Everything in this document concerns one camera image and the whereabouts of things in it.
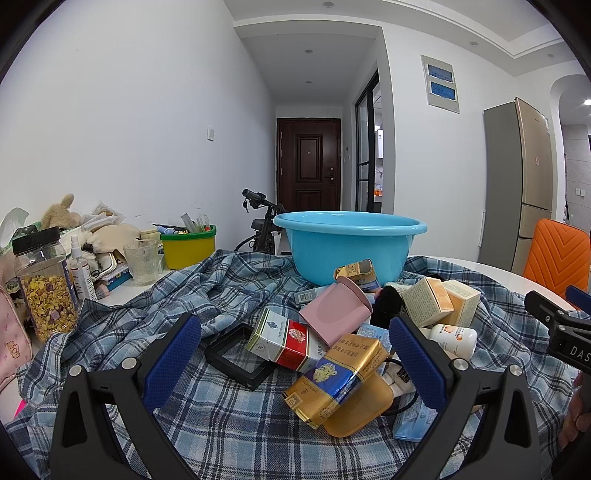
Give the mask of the person's right hand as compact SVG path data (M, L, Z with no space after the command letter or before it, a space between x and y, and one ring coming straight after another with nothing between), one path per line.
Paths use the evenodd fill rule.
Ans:
M583 413L584 404L580 396L582 383L583 374L579 373L574 381L575 391L570 401L562 430L558 436L558 444L561 450L574 442L580 433L585 433L591 424L590 414Z

